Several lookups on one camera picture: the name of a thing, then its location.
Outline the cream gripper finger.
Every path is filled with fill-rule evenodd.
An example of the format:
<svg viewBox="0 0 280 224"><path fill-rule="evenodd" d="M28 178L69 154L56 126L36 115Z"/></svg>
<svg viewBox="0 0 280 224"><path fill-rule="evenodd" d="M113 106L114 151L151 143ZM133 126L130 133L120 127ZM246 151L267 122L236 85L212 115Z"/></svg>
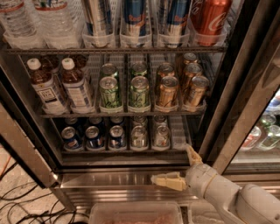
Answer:
<svg viewBox="0 0 280 224"><path fill-rule="evenodd" d="M193 149L191 145L186 148L190 166L202 164L201 156Z"/></svg>
<svg viewBox="0 0 280 224"><path fill-rule="evenodd" d="M152 175L150 180L157 186L167 187L175 191L184 191L186 189L186 181L178 172Z"/></svg>

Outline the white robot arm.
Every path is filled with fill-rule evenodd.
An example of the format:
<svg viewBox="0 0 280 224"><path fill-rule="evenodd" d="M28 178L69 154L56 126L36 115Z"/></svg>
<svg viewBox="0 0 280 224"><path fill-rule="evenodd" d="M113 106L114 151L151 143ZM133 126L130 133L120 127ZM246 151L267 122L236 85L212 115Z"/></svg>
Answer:
<svg viewBox="0 0 280 224"><path fill-rule="evenodd" d="M278 198L258 185L239 186L224 178L204 164L192 146L186 152L190 168L184 178L178 172L169 172L152 175L151 182L175 191L188 189L210 203L227 224L280 224Z"/></svg>

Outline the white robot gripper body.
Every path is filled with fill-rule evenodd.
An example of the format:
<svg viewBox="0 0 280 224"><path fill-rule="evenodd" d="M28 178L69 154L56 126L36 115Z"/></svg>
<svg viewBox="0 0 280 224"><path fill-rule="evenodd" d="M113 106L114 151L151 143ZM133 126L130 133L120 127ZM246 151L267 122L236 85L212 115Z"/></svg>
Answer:
<svg viewBox="0 0 280 224"><path fill-rule="evenodd" d="M241 187L207 164L195 164L185 174L190 192L209 202L221 218L237 218L236 201Z"/></svg>

